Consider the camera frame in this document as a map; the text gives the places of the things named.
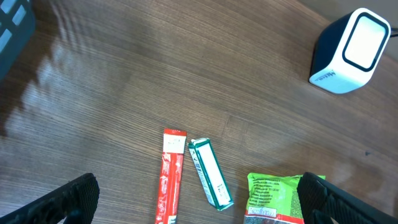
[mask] white and green box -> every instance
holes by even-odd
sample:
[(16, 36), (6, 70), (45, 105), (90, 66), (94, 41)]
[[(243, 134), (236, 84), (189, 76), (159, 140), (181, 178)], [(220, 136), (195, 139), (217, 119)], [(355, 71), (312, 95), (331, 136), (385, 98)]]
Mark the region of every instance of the white and green box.
[(209, 203), (219, 211), (233, 205), (231, 193), (226, 185), (210, 139), (192, 139), (188, 148)]

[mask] wooden table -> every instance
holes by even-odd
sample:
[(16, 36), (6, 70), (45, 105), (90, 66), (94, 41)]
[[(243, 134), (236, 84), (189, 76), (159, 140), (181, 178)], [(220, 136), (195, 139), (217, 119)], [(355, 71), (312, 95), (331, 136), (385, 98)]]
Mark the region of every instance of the wooden table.
[(0, 215), (85, 172), (94, 223), (153, 223), (162, 131), (209, 137), (235, 205), (216, 211), (186, 152), (178, 223), (242, 223), (247, 175), (326, 175), (398, 216), (398, 63), (362, 89), (308, 82), (330, 23), (291, 0), (34, 2), (0, 84)]

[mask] red stick packet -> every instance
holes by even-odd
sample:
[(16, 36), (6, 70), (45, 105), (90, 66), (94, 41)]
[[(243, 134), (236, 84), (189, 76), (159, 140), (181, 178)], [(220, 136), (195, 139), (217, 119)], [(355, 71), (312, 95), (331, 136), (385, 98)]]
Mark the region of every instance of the red stick packet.
[(165, 129), (163, 138), (162, 169), (159, 177), (155, 224), (174, 224), (177, 220), (187, 132)]

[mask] white speaker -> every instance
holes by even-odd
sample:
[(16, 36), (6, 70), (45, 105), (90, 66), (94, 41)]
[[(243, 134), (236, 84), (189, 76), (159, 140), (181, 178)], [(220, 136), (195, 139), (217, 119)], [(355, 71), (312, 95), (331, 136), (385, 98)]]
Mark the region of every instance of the white speaker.
[(310, 83), (342, 94), (372, 77), (390, 38), (390, 24), (361, 8), (330, 24), (315, 46)]

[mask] snack bag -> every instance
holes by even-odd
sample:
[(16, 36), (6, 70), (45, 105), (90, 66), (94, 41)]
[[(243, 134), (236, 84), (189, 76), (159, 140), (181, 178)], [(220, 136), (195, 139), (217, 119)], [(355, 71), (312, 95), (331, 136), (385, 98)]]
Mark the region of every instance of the snack bag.
[(244, 224), (304, 224), (297, 186), (302, 175), (276, 177), (250, 173)]

